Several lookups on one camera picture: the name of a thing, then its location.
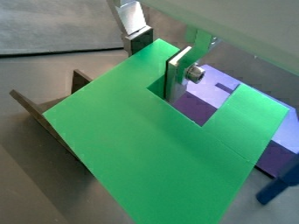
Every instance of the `green panel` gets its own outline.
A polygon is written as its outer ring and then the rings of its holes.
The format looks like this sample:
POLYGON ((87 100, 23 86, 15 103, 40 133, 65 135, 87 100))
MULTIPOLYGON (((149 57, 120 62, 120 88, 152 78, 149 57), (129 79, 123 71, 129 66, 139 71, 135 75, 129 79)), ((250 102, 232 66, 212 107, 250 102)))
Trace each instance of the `green panel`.
MULTIPOLYGON (((165 60, 176 52, 156 40, 44 113, 140 224, 218 223, 254 167, 151 92, 163 91, 165 60)), ((243 97, 238 92, 234 98, 243 97)), ((286 112, 270 106, 280 111, 278 125, 286 112)), ((259 155, 260 147, 252 148, 259 155)))
POLYGON ((288 108, 242 84, 203 128, 252 164, 258 162, 288 108))

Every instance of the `gray surface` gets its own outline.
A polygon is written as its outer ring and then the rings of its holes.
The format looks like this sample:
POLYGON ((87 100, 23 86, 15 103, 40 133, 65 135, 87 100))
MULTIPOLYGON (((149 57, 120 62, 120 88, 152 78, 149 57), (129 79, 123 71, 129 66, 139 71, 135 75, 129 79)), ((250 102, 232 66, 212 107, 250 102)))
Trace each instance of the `gray surface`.
MULTIPOLYGON (((55 223, 52 218, 56 217, 61 217, 71 224, 133 223, 80 162, 67 153, 8 94, 15 88, 37 103, 51 101, 71 92, 72 69, 79 68, 92 78, 96 78, 125 57, 125 52, 113 51, 1 59, 0 144, 7 152, 5 155, 1 154, 7 164, 0 170, 3 183, 0 195, 7 201, 5 204, 0 204, 5 208, 1 213, 1 223, 11 224, 12 219, 15 223, 35 223, 25 222, 24 219, 27 216, 32 220, 39 219, 41 210, 45 215, 40 223, 55 223), (5 190, 7 186, 13 187, 20 197, 32 199, 27 200, 28 206, 15 200, 13 193, 5 190), (41 202, 41 210, 37 209, 36 213, 29 209, 35 207, 32 204, 35 201, 41 202)), ((274 77, 278 76, 280 80, 283 79, 280 75, 287 78, 295 76, 280 73, 268 64, 242 54, 228 45, 215 48, 205 60, 230 74, 238 77, 243 75, 243 81, 250 79, 258 67, 258 71, 264 72, 258 73, 259 78, 252 78, 255 83, 267 87, 268 91, 274 91, 278 95, 288 91, 288 86, 299 87, 298 79, 284 79, 279 85, 282 90, 276 90, 275 85, 268 85, 274 77), (244 67, 247 77, 242 69, 246 64, 248 64, 244 67)), ((268 206, 258 204, 255 193, 268 181, 270 178, 259 171, 251 172, 220 224, 298 223, 299 187, 287 189, 268 206)))
POLYGON ((299 75, 295 0, 140 0, 299 75))
POLYGON ((0 54, 121 46, 107 0, 0 1, 0 54))

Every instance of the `gray floor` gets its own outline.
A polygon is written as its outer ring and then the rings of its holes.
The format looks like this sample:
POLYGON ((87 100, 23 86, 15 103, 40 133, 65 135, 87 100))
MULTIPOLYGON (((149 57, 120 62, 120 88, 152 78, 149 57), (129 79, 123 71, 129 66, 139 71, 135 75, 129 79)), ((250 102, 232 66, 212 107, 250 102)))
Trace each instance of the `gray floor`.
MULTIPOLYGON (((55 100, 71 92, 75 68, 96 78, 125 57, 125 52, 113 51, 0 60, 0 223, 133 223, 8 94, 16 89, 37 103, 55 100)), ((298 108, 299 77, 226 44, 201 62, 298 108)), ((287 189, 268 206, 258 204, 255 194, 268 181, 258 170, 251 172, 220 224, 299 222, 299 187, 287 189)))
POLYGON ((107 0, 0 1, 0 54, 121 46, 107 0))

